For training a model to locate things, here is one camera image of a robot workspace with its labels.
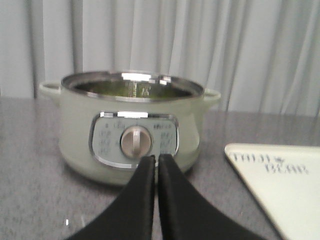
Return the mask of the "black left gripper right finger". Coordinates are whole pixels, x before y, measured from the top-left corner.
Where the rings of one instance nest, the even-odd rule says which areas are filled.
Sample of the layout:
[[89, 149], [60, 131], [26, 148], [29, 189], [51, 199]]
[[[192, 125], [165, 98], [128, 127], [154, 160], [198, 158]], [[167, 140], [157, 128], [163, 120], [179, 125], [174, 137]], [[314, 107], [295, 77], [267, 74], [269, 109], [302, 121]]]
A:
[[260, 240], [211, 205], [170, 154], [158, 158], [158, 206], [165, 240]]

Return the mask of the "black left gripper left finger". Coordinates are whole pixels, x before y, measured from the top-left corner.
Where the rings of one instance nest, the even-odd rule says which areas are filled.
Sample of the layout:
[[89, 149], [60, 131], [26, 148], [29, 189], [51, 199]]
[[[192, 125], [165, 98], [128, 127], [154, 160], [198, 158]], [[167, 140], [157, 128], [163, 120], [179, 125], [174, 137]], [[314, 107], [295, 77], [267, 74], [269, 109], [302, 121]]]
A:
[[116, 199], [69, 240], [150, 240], [155, 197], [155, 157], [142, 157]]

